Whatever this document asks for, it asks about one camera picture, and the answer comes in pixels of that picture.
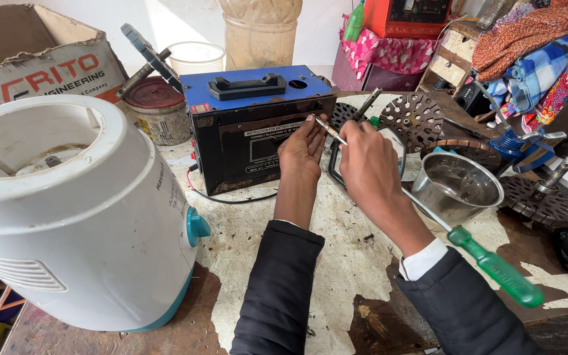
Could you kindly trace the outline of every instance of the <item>orange knitted blanket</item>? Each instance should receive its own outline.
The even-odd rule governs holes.
[[[568,35],[568,0],[552,0],[548,8],[536,9],[514,23],[479,36],[473,52],[473,68],[480,82],[500,79],[523,54]]]

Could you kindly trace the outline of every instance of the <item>worn tabletop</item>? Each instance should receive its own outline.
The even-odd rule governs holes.
[[[339,92],[340,101],[361,102],[360,92]],[[428,93],[443,113],[480,133],[492,132],[474,122],[445,94]],[[379,110],[391,99],[381,96]],[[443,128],[446,138],[469,138],[461,130]],[[327,175],[328,146],[320,166],[323,174],[311,221],[311,231],[326,238],[315,271],[309,314],[307,354],[422,353],[438,343],[426,321],[400,292],[401,253],[355,206],[343,188]],[[2,354],[226,354],[233,339],[242,298],[274,199],[244,205],[208,201],[189,190],[185,172],[193,161],[189,142],[160,147],[186,191],[188,202],[206,218],[212,236],[201,238],[194,277],[176,315],[156,330],[141,333],[96,332],[69,326],[26,304],[3,346]],[[417,155],[406,169],[418,169]],[[527,178],[536,179],[533,173]],[[191,174],[202,190],[198,172]],[[269,195],[277,181],[217,197],[240,200]],[[422,216],[445,243],[439,225]],[[568,315],[568,273],[556,257],[548,236],[531,228],[507,208],[484,210],[464,225],[489,250],[496,251],[545,293],[538,308],[520,307],[488,277],[489,284],[525,324]],[[474,260],[466,259],[475,267]]]

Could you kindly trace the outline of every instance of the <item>wooden drawer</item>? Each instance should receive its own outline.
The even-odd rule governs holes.
[[[450,52],[457,54],[462,59],[471,62],[475,44],[477,41],[469,38],[461,33],[449,30],[446,32],[444,39],[442,39],[442,47],[448,49]]]
[[[436,54],[433,57],[429,63],[429,69],[455,87],[459,87],[460,84],[463,84],[462,80],[466,75],[466,71],[464,69],[439,54]]]

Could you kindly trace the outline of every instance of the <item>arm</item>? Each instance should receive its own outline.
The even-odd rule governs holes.
[[[230,355],[304,354],[315,264],[324,245],[322,237],[308,231],[324,133],[309,116],[278,149],[275,221],[260,242]]]
[[[521,321],[477,270],[453,248],[440,252],[441,243],[401,191],[391,142],[368,123],[347,122],[341,136],[348,141],[340,147],[340,171],[350,197],[403,252],[404,267],[396,281],[429,322],[445,353],[538,354]],[[438,261],[423,266],[423,254]]]
[[[396,281],[446,355],[540,354],[523,323],[453,248],[415,281]]]

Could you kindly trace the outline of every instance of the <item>red electrical panel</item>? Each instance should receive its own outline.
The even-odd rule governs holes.
[[[436,39],[451,14],[451,0],[366,0],[364,25],[386,38]]]

